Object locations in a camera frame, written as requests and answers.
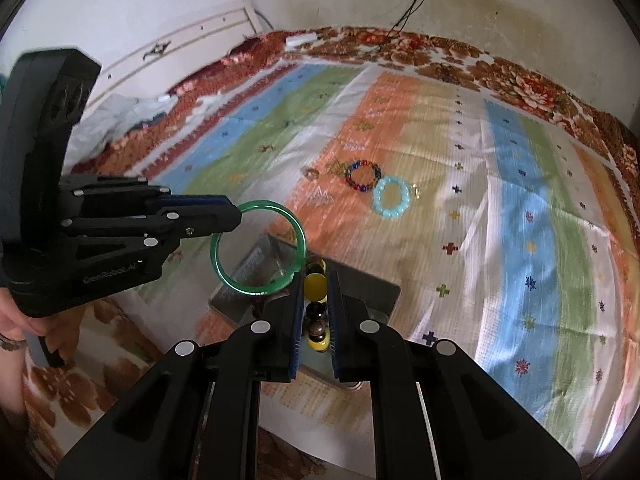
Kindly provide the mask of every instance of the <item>light blue bead bracelet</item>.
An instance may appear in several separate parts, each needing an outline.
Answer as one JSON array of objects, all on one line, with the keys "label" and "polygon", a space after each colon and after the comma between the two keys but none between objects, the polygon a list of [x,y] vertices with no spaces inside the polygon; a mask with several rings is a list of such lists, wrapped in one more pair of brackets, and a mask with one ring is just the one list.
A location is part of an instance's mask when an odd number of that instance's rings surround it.
[{"label": "light blue bead bracelet", "polygon": [[[400,188],[400,203],[393,209],[385,209],[382,207],[382,192],[387,184],[397,184]],[[409,209],[410,202],[410,186],[406,180],[397,176],[386,176],[381,178],[373,190],[373,209],[384,218],[398,218],[402,213]]]}]

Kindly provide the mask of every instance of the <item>screw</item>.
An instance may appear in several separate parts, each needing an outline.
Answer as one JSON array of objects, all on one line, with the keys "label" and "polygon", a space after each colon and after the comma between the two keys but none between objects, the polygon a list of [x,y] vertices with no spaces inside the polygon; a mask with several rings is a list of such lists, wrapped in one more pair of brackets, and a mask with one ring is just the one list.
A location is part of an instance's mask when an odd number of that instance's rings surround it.
[{"label": "screw", "polygon": [[185,355],[189,355],[196,349],[196,345],[194,345],[191,341],[180,341],[175,346],[175,353],[177,353],[180,357],[184,357]]},{"label": "screw", "polygon": [[251,324],[251,332],[256,334],[264,334],[267,333],[271,329],[271,325],[268,321],[263,319],[259,319],[258,321],[254,321]]},{"label": "screw", "polygon": [[456,353],[456,346],[451,341],[438,341],[436,350],[442,355],[453,355]]},{"label": "screw", "polygon": [[375,334],[380,330],[380,325],[372,319],[366,319],[360,324],[360,330],[365,334]]}]

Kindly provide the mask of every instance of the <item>green stripe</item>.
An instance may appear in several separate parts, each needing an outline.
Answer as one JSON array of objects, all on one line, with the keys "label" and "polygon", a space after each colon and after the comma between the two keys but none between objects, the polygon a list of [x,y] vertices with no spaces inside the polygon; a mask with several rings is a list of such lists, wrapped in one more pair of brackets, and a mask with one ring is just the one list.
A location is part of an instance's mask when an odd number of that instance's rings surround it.
[{"label": "green stripe", "polygon": [[[360,70],[328,66],[313,76],[302,88],[284,97],[265,118],[257,121],[223,156],[203,168],[190,182],[186,194],[226,194],[231,199],[239,196]],[[273,152],[260,152],[261,146],[269,145],[273,146]],[[244,177],[231,182],[229,179],[234,175]]]},{"label": "green stripe", "polygon": [[570,449],[577,418],[575,401],[593,381],[594,338],[589,333],[595,322],[593,269],[586,237],[576,220],[576,209],[556,166],[556,150],[541,124],[525,117],[520,121],[545,175],[556,235],[560,320],[552,400],[545,427]]}]

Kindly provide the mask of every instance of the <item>green bangle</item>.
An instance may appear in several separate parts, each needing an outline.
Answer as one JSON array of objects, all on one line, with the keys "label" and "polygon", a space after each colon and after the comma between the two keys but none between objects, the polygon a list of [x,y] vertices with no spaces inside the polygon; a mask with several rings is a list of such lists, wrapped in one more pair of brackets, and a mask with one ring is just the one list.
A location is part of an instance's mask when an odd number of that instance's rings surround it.
[{"label": "green bangle", "polygon": [[269,283],[268,285],[240,285],[238,282],[232,280],[222,269],[222,265],[220,264],[219,252],[220,238],[222,238],[222,233],[215,233],[211,237],[211,245],[209,250],[211,265],[213,265],[213,269],[216,271],[216,274],[218,275],[220,280],[222,280],[222,282],[226,286],[232,288],[234,291],[239,292],[240,294],[245,294],[247,296],[268,296],[270,294],[275,294],[286,286],[289,286],[293,281],[293,274],[295,272],[299,272],[305,266],[306,240],[305,232],[302,230],[302,225],[300,225],[300,221],[293,215],[291,211],[289,211],[283,205],[280,205],[277,202],[272,202],[271,200],[252,200],[251,202],[245,202],[244,204],[239,205],[238,209],[243,214],[248,211],[255,211],[257,209],[268,209],[284,216],[284,218],[289,221],[289,223],[293,226],[294,231],[296,232],[296,241],[298,244],[296,248],[296,258],[283,276],[279,277],[277,280]]}]

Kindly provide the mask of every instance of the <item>orange stripe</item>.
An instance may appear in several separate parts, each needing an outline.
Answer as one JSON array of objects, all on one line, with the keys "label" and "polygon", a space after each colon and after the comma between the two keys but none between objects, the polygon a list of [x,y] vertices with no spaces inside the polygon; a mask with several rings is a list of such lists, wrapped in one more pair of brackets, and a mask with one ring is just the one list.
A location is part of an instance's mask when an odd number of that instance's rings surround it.
[{"label": "orange stripe", "polygon": [[[336,161],[351,164],[357,157],[376,162],[385,167],[397,145],[402,127],[414,105],[414,94],[419,81],[416,78],[383,73],[370,87],[356,112],[346,120],[340,132],[327,143],[316,162],[320,177],[314,181],[301,180],[287,200],[289,207],[305,227],[309,249],[318,248],[324,256],[339,257],[354,247],[353,229],[370,210],[371,193],[360,193],[348,187],[343,176],[325,171]],[[357,152],[349,145],[364,148]],[[369,177],[362,170],[363,178]],[[314,197],[319,190],[327,192],[333,202],[318,207]],[[276,232],[286,232],[285,221],[276,221]]]},{"label": "orange stripe", "polygon": [[583,150],[576,148],[584,171],[591,181],[605,224],[610,231],[611,253],[616,264],[616,279],[620,292],[622,313],[622,356],[624,359],[624,379],[621,397],[614,412],[614,419],[624,422],[630,420],[638,402],[636,385],[640,378],[640,354],[638,341],[638,304],[640,301],[640,264],[636,255],[632,232],[628,220],[616,199],[616,190],[607,175],[606,168]]}]

